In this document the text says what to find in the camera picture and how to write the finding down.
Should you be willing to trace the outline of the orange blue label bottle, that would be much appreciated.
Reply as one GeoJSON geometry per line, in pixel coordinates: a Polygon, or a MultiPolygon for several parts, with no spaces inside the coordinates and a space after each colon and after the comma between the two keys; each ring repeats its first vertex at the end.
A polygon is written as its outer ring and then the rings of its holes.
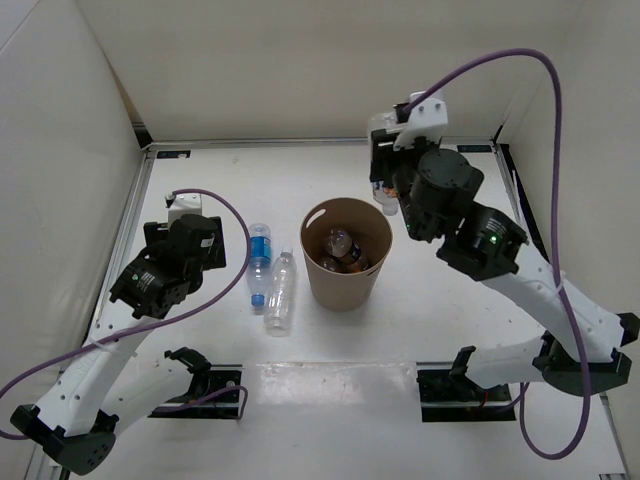
{"type": "Polygon", "coordinates": [[[393,152],[398,135],[394,111],[376,114],[367,125],[368,146],[370,152],[369,181],[374,200],[381,205],[386,216],[398,213],[399,203],[394,187],[386,180],[384,160],[387,153],[393,152]]]}

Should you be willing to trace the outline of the black label plastic bottle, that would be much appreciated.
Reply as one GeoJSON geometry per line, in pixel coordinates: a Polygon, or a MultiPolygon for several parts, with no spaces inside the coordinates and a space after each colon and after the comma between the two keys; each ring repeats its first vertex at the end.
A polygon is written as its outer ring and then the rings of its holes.
{"type": "Polygon", "coordinates": [[[344,229],[330,229],[323,237],[323,247],[345,273],[358,273],[370,267],[369,259],[354,238],[344,229]]]}

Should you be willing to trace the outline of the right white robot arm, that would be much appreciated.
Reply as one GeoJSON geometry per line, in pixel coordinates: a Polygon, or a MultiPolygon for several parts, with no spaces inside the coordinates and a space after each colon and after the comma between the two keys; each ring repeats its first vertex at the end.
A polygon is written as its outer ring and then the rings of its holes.
{"type": "Polygon", "coordinates": [[[440,241],[440,260],[508,298],[545,330],[520,344],[461,349],[449,371],[452,393],[470,400],[497,385],[545,382],[580,396],[626,384],[632,362],[621,349],[638,339],[638,317],[611,313],[570,282],[557,283],[525,230],[476,202],[484,175],[463,155],[423,137],[396,149],[398,137],[383,129],[370,133],[370,179],[395,191],[409,237],[440,241]]]}

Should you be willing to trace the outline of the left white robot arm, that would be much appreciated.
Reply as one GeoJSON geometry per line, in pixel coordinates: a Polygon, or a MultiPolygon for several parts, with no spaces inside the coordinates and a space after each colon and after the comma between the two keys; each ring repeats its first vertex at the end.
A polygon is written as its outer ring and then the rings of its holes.
{"type": "Polygon", "coordinates": [[[12,425],[63,468],[80,476],[94,471],[118,434],[178,397],[197,400],[210,388],[212,365],[198,351],[167,351],[147,377],[112,389],[138,346],[169,310],[196,292],[207,270],[226,265],[218,217],[184,214],[171,223],[144,226],[146,245],[110,289],[110,302],[130,315],[100,320],[80,354],[56,384],[33,404],[20,405],[12,425]]]}

